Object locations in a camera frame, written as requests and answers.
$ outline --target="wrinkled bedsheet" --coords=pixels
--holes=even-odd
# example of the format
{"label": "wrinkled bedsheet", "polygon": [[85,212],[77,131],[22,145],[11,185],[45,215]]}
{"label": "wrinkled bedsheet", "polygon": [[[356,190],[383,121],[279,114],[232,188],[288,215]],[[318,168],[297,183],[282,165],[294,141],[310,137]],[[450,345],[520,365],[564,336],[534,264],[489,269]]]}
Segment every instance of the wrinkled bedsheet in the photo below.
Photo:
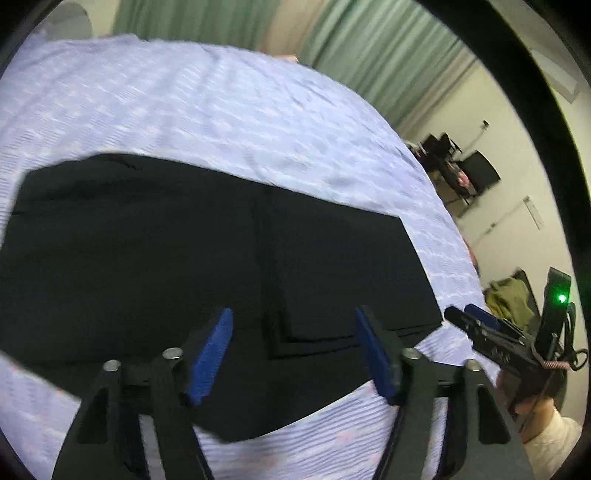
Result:
{"label": "wrinkled bedsheet", "polygon": [[[466,246],[419,163],[370,105],[306,67],[132,35],[54,42],[32,35],[0,79],[0,231],[27,170],[106,151],[175,159],[397,215],[440,308],[483,306]],[[447,322],[418,348],[450,364],[479,358],[496,374]],[[50,479],[79,400],[2,355],[0,385],[0,428],[36,478]],[[424,478],[436,468],[443,404]],[[395,414],[369,382],[258,439],[223,445],[197,432],[217,479],[364,479]],[[163,478],[150,419],[142,429],[152,477]]]}

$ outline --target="black cloth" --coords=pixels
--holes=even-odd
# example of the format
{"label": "black cloth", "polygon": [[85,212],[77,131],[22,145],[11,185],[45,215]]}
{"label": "black cloth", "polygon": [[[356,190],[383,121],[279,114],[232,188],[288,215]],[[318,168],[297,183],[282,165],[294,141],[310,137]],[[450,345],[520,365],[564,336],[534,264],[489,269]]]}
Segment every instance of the black cloth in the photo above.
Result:
{"label": "black cloth", "polygon": [[9,219],[0,349],[83,396],[104,361],[149,361],[230,307],[234,334],[193,420],[252,438],[369,379],[350,337],[357,302],[407,346],[439,325],[418,259],[405,258],[416,253],[389,216],[138,155],[64,162],[26,175]]}

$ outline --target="blue gripper pad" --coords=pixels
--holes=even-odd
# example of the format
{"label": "blue gripper pad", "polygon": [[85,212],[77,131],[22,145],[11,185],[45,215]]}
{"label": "blue gripper pad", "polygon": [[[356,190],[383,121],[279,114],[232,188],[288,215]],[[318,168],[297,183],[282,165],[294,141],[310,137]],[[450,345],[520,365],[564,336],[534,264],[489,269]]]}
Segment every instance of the blue gripper pad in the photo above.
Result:
{"label": "blue gripper pad", "polygon": [[223,309],[201,352],[193,362],[187,395],[194,406],[199,405],[212,390],[217,371],[232,337],[232,329],[232,311]]}
{"label": "blue gripper pad", "polygon": [[494,315],[491,315],[486,310],[477,307],[473,303],[469,303],[464,308],[464,312],[468,315],[474,317],[475,319],[480,320],[484,323],[488,328],[492,328],[493,330],[499,330],[501,325],[499,324],[499,319]]}
{"label": "blue gripper pad", "polygon": [[381,342],[375,336],[369,320],[362,309],[355,309],[355,320],[357,324],[357,336],[361,348],[368,363],[369,373],[374,379],[375,389],[378,395],[386,399],[395,397],[397,392],[393,382],[394,373],[390,367],[390,361]]}

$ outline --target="metal screw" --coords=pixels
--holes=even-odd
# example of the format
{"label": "metal screw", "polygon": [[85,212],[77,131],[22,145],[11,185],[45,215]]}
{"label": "metal screw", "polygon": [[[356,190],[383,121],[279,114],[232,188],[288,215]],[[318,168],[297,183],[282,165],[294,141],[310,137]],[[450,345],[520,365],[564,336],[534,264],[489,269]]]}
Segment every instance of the metal screw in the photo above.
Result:
{"label": "metal screw", "polygon": [[103,370],[105,372],[116,372],[121,366],[119,360],[108,360],[103,364]]}
{"label": "metal screw", "polygon": [[480,370],[482,370],[482,366],[476,360],[472,359],[467,360],[464,366],[468,370],[472,370],[473,372],[479,372]]}
{"label": "metal screw", "polygon": [[175,358],[181,358],[183,356],[183,349],[179,348],[178,346],[167,348],[164,352],[162,352],[162,356],[166,360],[174,360]]}
{"label": "metal screw", "polygon": [[414,348],[403,348],[402,356],[409,358],[411,360],[418,360],[419,358],[421,358],[421,352]]}

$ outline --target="black chair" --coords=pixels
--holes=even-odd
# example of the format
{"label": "black chair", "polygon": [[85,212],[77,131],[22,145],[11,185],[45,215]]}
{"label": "black chair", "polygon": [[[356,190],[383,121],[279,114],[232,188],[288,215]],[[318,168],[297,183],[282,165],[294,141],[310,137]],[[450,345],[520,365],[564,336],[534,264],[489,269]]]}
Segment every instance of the black chair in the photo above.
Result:
{"label": "black chair", "polygon": [[432,173],[434,171],[441,171],[441,161],[451,160],[456,151],[460,148],[449,138],[447,133],[442,133],[440,138],[429,134],[429,136],[421,143],[424,155],[418,157],[417,160],[425,169],[425,172]]}
{"label": "black chair", "polygon": [[484,194],[484,192],[500,181],[501,178],[486,157],[478,151],[475,151],[467,159],[454,161],[454,163],[462,169],[474,188],[474,192],[470,192],[468,189],[462,187],[457,181],[457,175],[450,171],[446,163],[440,166],[439,171],[441,172],[441,176],[457,194],[457,199],[449,200],[445,202],[445,205],[447,206],[460,200],[464,201],[466,208],[459,215],[462,216],[466,213],[474,199]]}

